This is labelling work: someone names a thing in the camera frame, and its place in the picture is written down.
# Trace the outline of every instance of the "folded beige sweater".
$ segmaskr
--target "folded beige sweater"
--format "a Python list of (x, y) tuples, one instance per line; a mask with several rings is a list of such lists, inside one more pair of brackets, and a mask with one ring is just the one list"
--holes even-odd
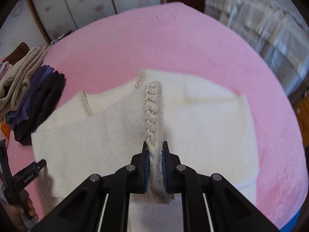
[(42, 65), (46, 46), (32, 47), (18, 61), (0, 84), (0, 118), (9, 111), (17, 110), (30, 85), (30, 79)]

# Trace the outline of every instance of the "metal screw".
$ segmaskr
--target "metal screw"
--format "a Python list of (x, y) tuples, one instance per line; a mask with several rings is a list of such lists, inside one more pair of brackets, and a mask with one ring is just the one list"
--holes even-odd
[(91, 180), (91, 181), (93, 181), (93, 182), (95, 182), (95, 181), (97, 181), (97, 180), (99, 180), (99, 179), (100, 179), (100, 176), (97, 175), (97, 174), (92, 174), (92, 175), (90, 175), (90, 177), (89, 177), (89, 180)]
[(222, 180), (222, 176), (221, 176), (220, 174), (218, 174), (218, 173), (215, 173), (212, 177), (213, 177), (213, 179), (214, 179), (215, 181), (220, 181), (220, 180)]
[(127, 165), (126, 166), (126, 169), (129, 171), (129, 172), (132, 172), (135, 170), (135, 166), (134, 165)]
[(184, 171), (184, 170), (186, 170), (186, 166), (179, 164), (179, 165), (177, 165), (176, 169), (179, 170), (179, 171)]

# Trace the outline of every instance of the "folded black clothing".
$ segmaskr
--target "folded black clothing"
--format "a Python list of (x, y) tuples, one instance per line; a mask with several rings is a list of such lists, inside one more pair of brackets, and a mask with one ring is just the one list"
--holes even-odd
[(15, 140), (22, 145), (31, 145), (31, 133), (43, 123), (55, 109), (64, 89), (65, 76), (56, 71), (41, 84), (34, 96), (29, 119), (21, 121), (14, 131)]

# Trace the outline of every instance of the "pink blanket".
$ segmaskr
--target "pink blanket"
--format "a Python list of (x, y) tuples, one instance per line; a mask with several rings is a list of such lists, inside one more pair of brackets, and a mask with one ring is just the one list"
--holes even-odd
[[(119, 86), (140, 67), (198, 75), (246, 95), (260, 160), (257, 207), (281, 228), (305, 200), (302, 137), (281, 85), (244, 40), (207, 15), (181, 3), (124, 12), (51, 46), (44, 64), (67, 77), (58, 107), (81, 89), (98, 93)], [(32, 147), (22, 147), (13, 136), (8, 153), (14, 173), (34, 160)], [(28, 190), (42, 217), (35, 184)]]

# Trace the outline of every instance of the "black device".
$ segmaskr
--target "black device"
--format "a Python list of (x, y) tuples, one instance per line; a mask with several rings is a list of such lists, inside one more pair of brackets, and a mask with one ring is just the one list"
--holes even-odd
[[(215, 232), (279, 232), (223, 176), (204, 176), (182, 165), (177, 155), (169, 153), (166, 141), (162, 160), (166, 192), (182, 195), (185, 232), (211, 231), (205, 197)], [(144, 143), (142, 152), (132, 157), (130, 165), (112, 175), (91, 175), (31, 232), (126, 232), (130, 193), (147, 191), (148, 174), (149, 152)]]
[(39, 171), (46, 166), (46, 161), (33, 162), (12, 176), (4, 139), (0, 141), (0, 165), (3, 178), (1, 191), (9, 205), (19, 205), (23, 208), (24, 214), (21, 216), (21, 219), (28, 229), (32, 229), (37, 224), (37, 221), (28, 213), (27, 195), (24, 188), (39, 176)]

